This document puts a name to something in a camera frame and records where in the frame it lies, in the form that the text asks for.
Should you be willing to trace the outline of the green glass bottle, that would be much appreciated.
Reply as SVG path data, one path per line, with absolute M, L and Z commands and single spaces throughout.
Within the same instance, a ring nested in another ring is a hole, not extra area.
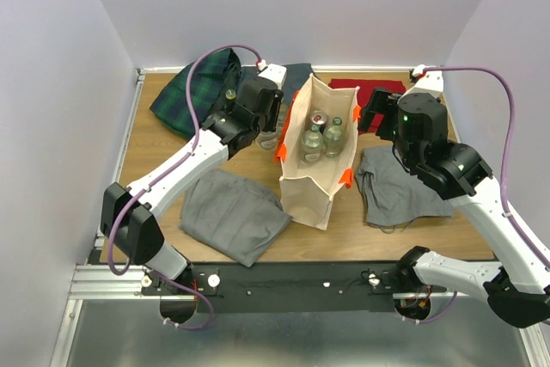
M 236 91 L 234 89 L 227 89 L 225 92 L 225 110 L 230 113 L 233 110 L 233 106 L 236 102 Z

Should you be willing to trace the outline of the beige canvas bag orange handles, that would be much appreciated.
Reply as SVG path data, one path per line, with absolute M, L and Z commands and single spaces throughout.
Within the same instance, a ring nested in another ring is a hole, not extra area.
M 357 95 L 358 88 L 332 89 L 313 75 L 294 95 L 275 158 L 282 169 L 281 203 L 296 223 L 327 229 L 335 195 L 351 186 L 361 110 Z M 301 157 L 300 141 L 312 125 L 315 110 L 329 120 L 342 119 L 345 145 L 336 157 L 321 155 L 318 161 L 307 163 Z

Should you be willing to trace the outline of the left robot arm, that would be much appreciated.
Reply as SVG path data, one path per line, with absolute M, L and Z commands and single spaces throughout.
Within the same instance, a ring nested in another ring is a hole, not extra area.
M 157 222 L 181 193 L 202 175 L 276 129 L 286 75 L 271 65 L 248 78 L 235 99 L 211 113 L 186 145 L 128 187 L 111 184 L 103 194 L 101 232 L 132 264 L 161 274 L 173 294 L 190 285 L 190 261 L 164 238 Z

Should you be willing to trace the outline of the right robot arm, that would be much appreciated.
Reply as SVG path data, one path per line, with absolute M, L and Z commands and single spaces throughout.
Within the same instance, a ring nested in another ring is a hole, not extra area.
M 461 212 L 497 259 L 469 262 L 414 247 L 395 264 L 398 292 L 443 287 L 478 298 L 503 321 L 525 328 L 549 321 L 549 251 L 502 194 L 480 154 L 448 138 L 448 112 L 437 94 L 375 89 L 360 112 L 365 132 L 376 115 L 376 135 L 410 175 Z

